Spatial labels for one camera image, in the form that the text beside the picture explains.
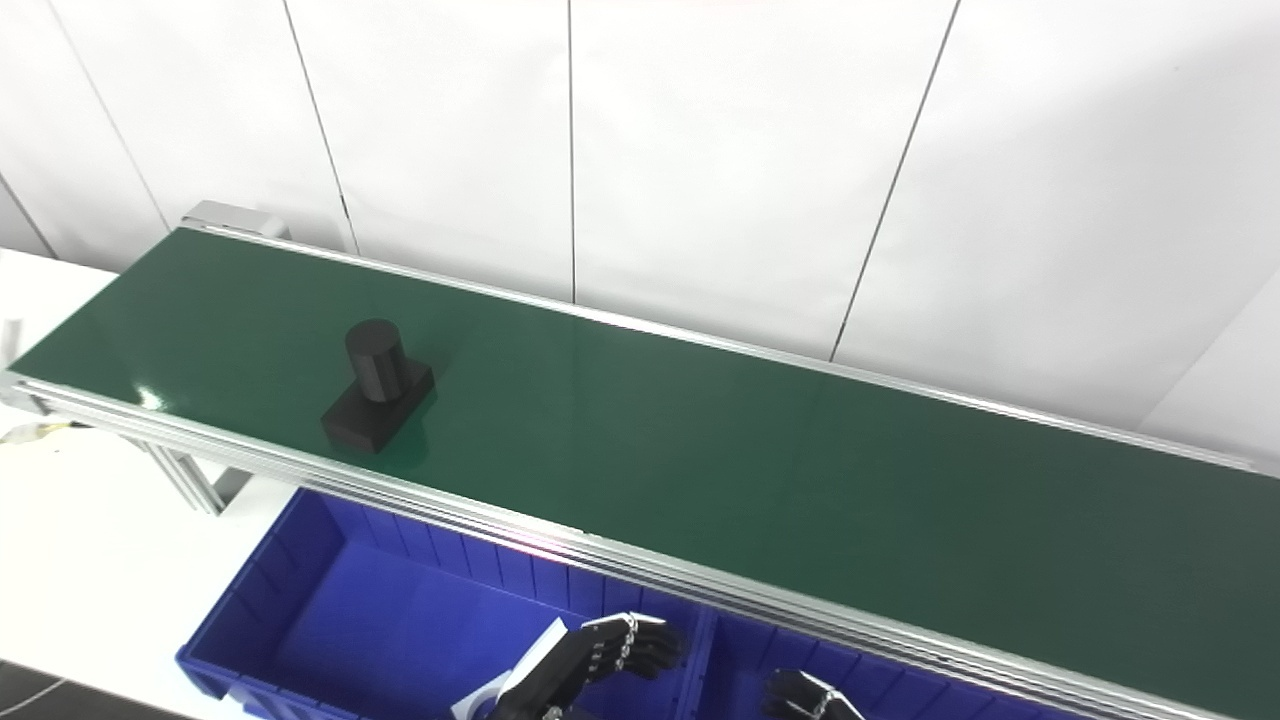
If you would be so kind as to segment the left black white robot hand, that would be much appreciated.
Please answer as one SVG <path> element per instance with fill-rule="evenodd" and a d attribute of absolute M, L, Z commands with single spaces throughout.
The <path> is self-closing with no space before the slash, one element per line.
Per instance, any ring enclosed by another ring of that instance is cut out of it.
<path fill-rule="evenodd" d="M 662 618 L 617 612 L 570 630 L 553 621 L 508 671 L 456 701 L 451 719 L 563 719 L 584 689 L 618 673 L 655 680 L 677 667 L 686 635 Z"/>

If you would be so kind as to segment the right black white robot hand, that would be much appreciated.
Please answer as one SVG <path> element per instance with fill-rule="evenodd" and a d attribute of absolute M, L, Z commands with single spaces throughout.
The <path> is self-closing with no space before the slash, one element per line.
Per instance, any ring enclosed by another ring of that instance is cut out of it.
<path fill-rule="evenodd" d="M 797 669 L 768 676 L 762 712 L 772 719 L 865 719 L 838 688 Z"/>

